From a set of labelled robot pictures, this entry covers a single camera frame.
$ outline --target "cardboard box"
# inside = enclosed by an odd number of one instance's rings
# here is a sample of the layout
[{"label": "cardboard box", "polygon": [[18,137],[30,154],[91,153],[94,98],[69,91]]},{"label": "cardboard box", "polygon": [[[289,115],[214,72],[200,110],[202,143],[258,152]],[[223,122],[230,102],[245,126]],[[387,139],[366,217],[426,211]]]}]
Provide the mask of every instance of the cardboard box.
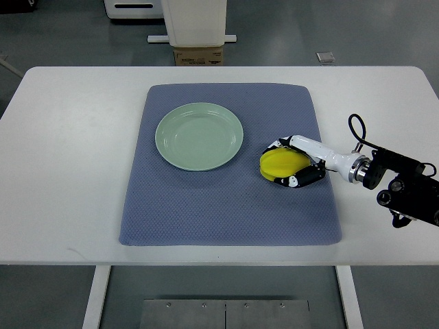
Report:
[{"label": "cardboard box", "polygon": [[174,48],[176,66],[222,66],[223,47]]}]

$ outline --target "table leg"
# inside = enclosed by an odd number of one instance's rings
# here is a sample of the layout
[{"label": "table leg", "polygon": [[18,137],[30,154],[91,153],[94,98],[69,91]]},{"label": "table leg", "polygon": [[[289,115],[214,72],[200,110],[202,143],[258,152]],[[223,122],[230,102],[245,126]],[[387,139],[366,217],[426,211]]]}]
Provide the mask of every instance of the table leg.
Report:
[{"label": "table leg", "polygon": [[4,66],[5,68],[7,68],[9,71],[11,71],[13,74],[15,74],[17,77],[23,79],[23,77],[25,76],[24,74],[22,74],[22,72],[20,72],[19,70],[17,70],[15,67],[13,67],[11,64],[9,64],[8,62],[6,62],[5,60],[0,58],[0,65]]},{"label": "table leg", "polygon": [[99,329],[110,270],[110,265],[96,266],[82,329]]},{"label": "table leg", "polygon": [[348,329],[363,329],[357,293],[350,266],[336,266],[338,286],[342,296],[344,318]]}]

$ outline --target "plate rim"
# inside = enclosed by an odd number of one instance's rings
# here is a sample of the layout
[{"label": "plate rim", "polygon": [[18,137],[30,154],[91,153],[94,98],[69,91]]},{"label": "plate rim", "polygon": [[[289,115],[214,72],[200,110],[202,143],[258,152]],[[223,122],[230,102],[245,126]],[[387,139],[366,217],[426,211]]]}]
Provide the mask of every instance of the plate rim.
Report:
[{"label": "plate rim", "polygon": [[[238,145],[238,143],[235,143],[235,144],[237,145],[237,147],[236,147],[236,151],[233,152],[232,155],[231,155],[230,157],[227,157],[226,160],[221,161],[221,163],[216,164],[216,165],[213,166],[213,167],[208,167],[208,168],[197,168],[197,169],[183,167],[183,166],[181,166],[181,165],[179,165],[179,164],[176,164],[176,163],[173,162],[173,161],[170,161],[170,160],[169,160],[169,159],[163,154],[163,152],[161,151],[161,148],[158,146],[158,140],[159,140],[159,138],[158,138],[158,132],[159,132],[159,128],[163,125],[163,121],[165,121],[166,118],[170,117],[170,116],[172,115],[173,112],[175,112],[175,111],[177,111],[177,110],[179,110],[179,109],[181,109],[181,108],[187,107],[187,106],[192,106],[192,105],[194,105],[194,104],[208,104],[208,105],[210,105],[210,106],[215,106],[216,108],[220,108],[221,111],[225,111],[225,112],[226,112],[227,114],[229,114],[229,115],[231,114],[231,117],[232,117],[234,120],[236,120],[236,123],[239,124],[239,135],[240,135],[241,138],[240,138],[240,141],[239,141],[239,145]],[[160,155],[162,156],[162,158],[165,159],[169,164],[171,164],[171,165],[173,165],[173,166],[175,166],[175,167],[177,167],[177,168],[179,168],[179,169],[185,170],[185,171],[195,171],[195,172],[196,172],[196,171],[209,171],[209,170],[216,169],[216,168],[218,168],[218,167],[220,167],[220,166],[226,164],[227,162],[229,162],[230,160],[232,160],[232,159],[237,155],[237,153],[238,153],[239,150],[241,149],[242,143],[243,143],[243,141],[244,141],[244,129],[243,129],[243,127],[242,127],[242,123],[241,123],[241,121],[239,120],[239,118],[237,117],[237,115],[236,115],[235,113],[233,113],[232,111],[230,111],[228,108],[226,108],[226,107],[224,107],[224,106],[222,106],[222,105],[219,105],[219,104],[215,104],[215,103],[210,103],[210,102],[205,102],[205,101],[199,101],[199,102],[192,102],[192,103],[183,104],[183,105],[178,106],[178,107],[174,108],[173,110],[169,111],[169,112],[168,112],[168,113],[167,113],[167,114],[166,114],[166,115],[160,120],[160,122],[158,123],[158,125],[157,125],[157,127],[156,127],[155,134],[154,134],[154,140],[155,140],[156,148],[157,148],[159,154],[160,154]]]}]

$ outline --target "white table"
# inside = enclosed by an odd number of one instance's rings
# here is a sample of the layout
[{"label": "white table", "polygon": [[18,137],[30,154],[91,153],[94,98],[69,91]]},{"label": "white table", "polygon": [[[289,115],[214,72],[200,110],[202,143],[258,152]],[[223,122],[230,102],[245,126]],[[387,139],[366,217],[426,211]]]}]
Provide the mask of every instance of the white table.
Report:
[{"label": "white table", "polygon": [[197,82],[306,86],[332,148],[355,146],[347,118],[356,112],[371,142],[439,165],[439,100],[414,67],[37,67],[0,120],[0,263],[101,265],[97,281],[105,283],[109,265],[439,264],[439,228],[416,221],[394,229],[377,204],[390,172],[374,191],[330,174],[343,232],[335,245],[121,245],[147,92]]}]

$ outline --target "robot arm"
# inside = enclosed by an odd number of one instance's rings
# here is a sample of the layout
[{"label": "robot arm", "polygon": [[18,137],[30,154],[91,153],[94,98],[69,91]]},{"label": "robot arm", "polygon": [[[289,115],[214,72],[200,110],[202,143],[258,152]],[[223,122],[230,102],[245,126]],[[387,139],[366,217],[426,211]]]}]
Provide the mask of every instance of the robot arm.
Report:
[{"label": "robot arm", "polygon": [[[352,119],[357,118],[363,127],[360,138],[353,129]],[[325,170],[337,171],[350,183],[361,182],[372,190],[380,183],[389,169],[397,176],[389,183],[387,190],[378,193],[377,202],[390,210],[393,226],[401,228],[420,219],[439,226],[439,182],[432,177],[436,168],[430,163],[422,163],[393,151],[367,142],[366,128],[358,114],[349,117],[349,127],[359,141],[350,154],[339,154],[330,147],[304,136],[289,136],[272,143],[265,151],[286,147],[309,157],[311,165],[286,178],[275,178],[274,182],[289,187],[304,187],[322,179]],[[372,160],[360,154],[363,145],[373,148]],[[433,168],[432,175],[424,175],[425,166]]]}]

